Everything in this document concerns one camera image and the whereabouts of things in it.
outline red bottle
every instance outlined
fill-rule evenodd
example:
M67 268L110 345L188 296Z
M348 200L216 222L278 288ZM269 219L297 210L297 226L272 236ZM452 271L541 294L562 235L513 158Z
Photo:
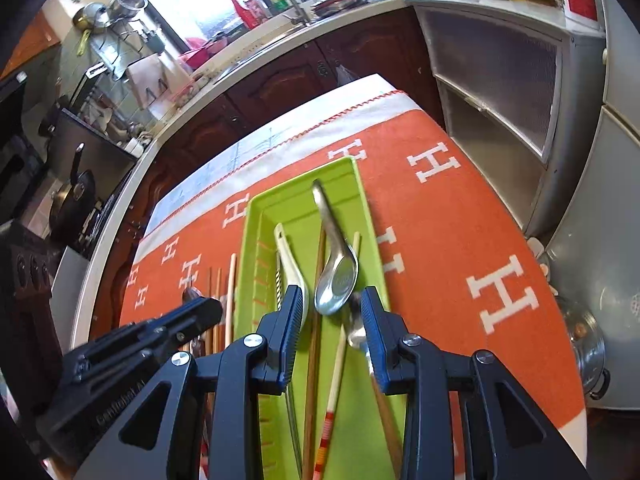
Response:
M240 0L231 0L231 2L234 4L236 13L238 14L238 16L240 16L240 19L249 29L255 28L260 25L258 20L256 20L254 14L249 9L243 7L240 4Z

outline cabinet handle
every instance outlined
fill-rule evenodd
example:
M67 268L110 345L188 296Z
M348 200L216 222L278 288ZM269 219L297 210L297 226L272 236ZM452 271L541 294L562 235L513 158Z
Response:
M327 77L329 75L329 69L322 61L318 61L318 74L322 77Z

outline tablecloth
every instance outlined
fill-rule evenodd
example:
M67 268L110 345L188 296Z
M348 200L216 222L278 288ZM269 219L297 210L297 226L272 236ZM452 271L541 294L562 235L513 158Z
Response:
M574 353L522 232L452 139L379 76L284 114L169 193L136 253L121 324L168 312L189 282L207 292L209 269L226 281L249 199L345 155L358 161L391 309L443 350L495 352L584 462Z

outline spoon handle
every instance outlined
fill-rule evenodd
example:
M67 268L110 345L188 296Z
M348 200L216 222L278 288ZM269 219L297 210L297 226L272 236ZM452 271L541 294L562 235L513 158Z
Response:
M340 248L345 253L349 253L349 246L344 239L344 235L340 230L340 226L335 219L334 213L331 211L329 201L326 198L324 188L322 188L320 181L314 180L311 189L314 194L314 201L316 202L316 206L318 206L318 211L320 212L322 225L326 230L326 235L329 238L331 246L336 249Z

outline blue gripper pad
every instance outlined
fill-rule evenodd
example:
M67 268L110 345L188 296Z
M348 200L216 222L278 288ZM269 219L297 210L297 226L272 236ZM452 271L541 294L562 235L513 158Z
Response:
M289 384L301 324L302 290L289 285L280 310L265 314L257 330L268 342L264 366L254 369L254 377L264 382L265 393L279 395Z
M374 286L364 289L360 308L380 391L386 395L405 393L405 383L413 378L413 373L398 354L400 338L407 333L404 320L398 314L385 311Z

